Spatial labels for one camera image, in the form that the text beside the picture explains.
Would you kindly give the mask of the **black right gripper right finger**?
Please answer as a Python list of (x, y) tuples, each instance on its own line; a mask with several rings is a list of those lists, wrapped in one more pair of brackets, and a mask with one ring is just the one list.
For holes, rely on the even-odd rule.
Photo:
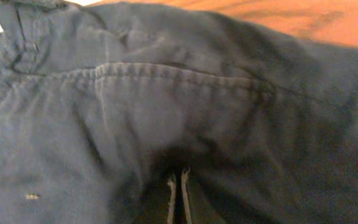
[(193, 222), (191, 217), (191, 210), (190, 210), (188, 191), (187, 191), (187, 182), (188, 182), (189, 173), (190, 173), (189, 168), (184, 169), (181, 173), (181, 191), (183, 197), (183, 206), (184, 206), (184, 212), (186, 217), (186, 223), (192, 224)]

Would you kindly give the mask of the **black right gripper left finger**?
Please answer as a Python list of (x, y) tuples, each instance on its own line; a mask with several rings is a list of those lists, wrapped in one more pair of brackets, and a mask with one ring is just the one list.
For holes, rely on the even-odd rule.
[(167, 215), (167, 224), (174, 224), (175, 217), (175, 204), (177, 197), (177, 180), (175, 175), (171, 175), (168, 179), (167, 185), (170, 188), (170, 198), (168, 203), (168, 215)]

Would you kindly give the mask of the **navy blue denim shorts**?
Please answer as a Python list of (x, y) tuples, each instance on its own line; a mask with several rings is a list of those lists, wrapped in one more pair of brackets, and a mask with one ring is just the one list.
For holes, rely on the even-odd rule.
[(158, 4), (0, 1), (0, 223), (358, 223), (358, 49)]

